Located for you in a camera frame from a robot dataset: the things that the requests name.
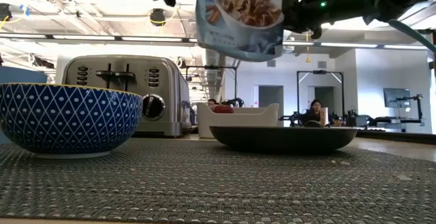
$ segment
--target screen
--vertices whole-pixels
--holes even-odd
[[[411,100],[397,101],[398,98],[410,97],[408,89],[383,89],[385,108],[410,108]]]

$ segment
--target person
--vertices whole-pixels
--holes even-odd
[[[321,107],[322,107],[321,101],[318,99],[314,99],[311,102],[310,109],[305,114],[303,114],[301,117],[301,122],[303,123],[303,125],[306,125],[309,121],[320,122],[321,121]]]
[[[207,101],[207,106],[211,109],[211,110],[213,110],[213,108],[217,105],[218,103],[217,103],[217,100],[216,99],[209,99],[208,101]]]

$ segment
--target dark bowl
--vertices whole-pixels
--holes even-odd
[[[288,154],[324,154],[347,146],[357,129],[289,127],[218,127],[213,136],[236,150]]]
[[[37,157],[108,154],[129,139],[142,111],[133,93],[59,84],[0,84],[0,123],[9,140]]]

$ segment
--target stainless steel toaster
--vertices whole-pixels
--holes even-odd
[[[177,137],[191,128],[188,83],[170,59],[116,54],[76,57],[63,70],[62,83],[143,96],[137,132]]]

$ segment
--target blue patterned bowl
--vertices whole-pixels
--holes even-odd
[[[135,132],[142,97],[59,84],[0,84],[4,134],[37,157],[107,155]]]

